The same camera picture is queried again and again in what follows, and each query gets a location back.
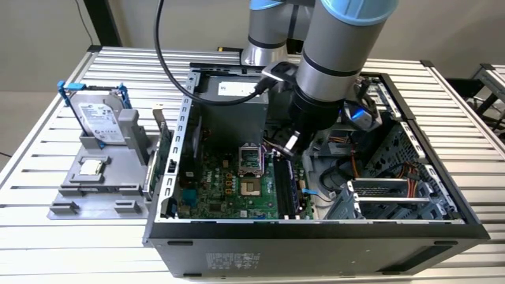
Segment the white sticker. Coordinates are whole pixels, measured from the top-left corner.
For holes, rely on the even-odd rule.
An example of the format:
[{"label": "white sticker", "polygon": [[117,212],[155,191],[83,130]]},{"label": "white sticker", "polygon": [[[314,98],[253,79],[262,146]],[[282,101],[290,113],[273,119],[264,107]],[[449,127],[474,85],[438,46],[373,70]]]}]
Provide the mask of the white sticker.
[{"label": "white sticker", "polygon": [[220,96],[249,96],[254,91],[256,83],[220,82],[217,94]]},{"label": "white sticker", "polygon": [[256,269],[260,264],[260,253],[206,253],[209,269]]},{"label": "white sticker", "polygon": [[81,102],[79,104],[87,125],[93,136],[104,143],[124,143],[113,110],[108,105]]},{"label": "white sticker", "polygon": [[330,150],[332,155],[348,154],[348,149],[342,148],[342,147],[338,147],[337,143],[329,142],[328,143],[328,148]]}]

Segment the aluminum profile table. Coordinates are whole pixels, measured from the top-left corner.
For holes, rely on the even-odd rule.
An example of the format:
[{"label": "aluminum profile table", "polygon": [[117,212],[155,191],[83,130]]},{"label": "aluminum profile table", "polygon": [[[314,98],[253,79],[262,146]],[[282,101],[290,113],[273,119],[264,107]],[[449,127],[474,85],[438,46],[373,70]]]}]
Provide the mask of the aluminum profile table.
[{"label": "aluminum profile table", "polygon": [[[237,64],[234,52],[165,51],[174,77],[184,82],[189,62]],[[505,151],[433,67],[417,61],[370,59],[364,71],[390,78],[417,117],[436,152],[490,234],[490,242],[414,276],[374,278],[193,279],[212,283],[408,282],[505,283]],[[104,47],[88,52],[68,82],[129,88],[139,123],[157,131],[153,104],[164,104],[174,126],[181,94],[168,81],[152,50]],[[47,219],[67,170],[77,154],[79,124],[59,98],[0,174],[1,283],[131,283],[172,281],[155,249],[144,248],[145,220]],[[190,279],[178,279],[186,283]]]},{"label": "aluminum profile table", "polygon": [[497,99],[505,102],[505,65],[481,64],[472,79],[478,79],[492,91],[492,104]]}]

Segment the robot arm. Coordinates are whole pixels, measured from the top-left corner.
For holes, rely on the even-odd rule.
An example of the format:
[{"label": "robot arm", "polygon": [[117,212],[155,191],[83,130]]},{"label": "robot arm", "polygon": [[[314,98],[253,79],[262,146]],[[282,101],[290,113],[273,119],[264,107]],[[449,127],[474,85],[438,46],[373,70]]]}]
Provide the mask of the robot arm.
[{"label": "robot arm", "polygon": [[[286,68],[289,63],[265,68],[264,74],[292,84],[289,116],[298,150],[309,146],[317,131],[334,124],[338,115],[360,130],[380,125],[366,95],[369,82],[358,73],[396,7],[397,0],[317,0],[296,72],[296,66]],[[288,69],[293,75],[280,74]]]}]

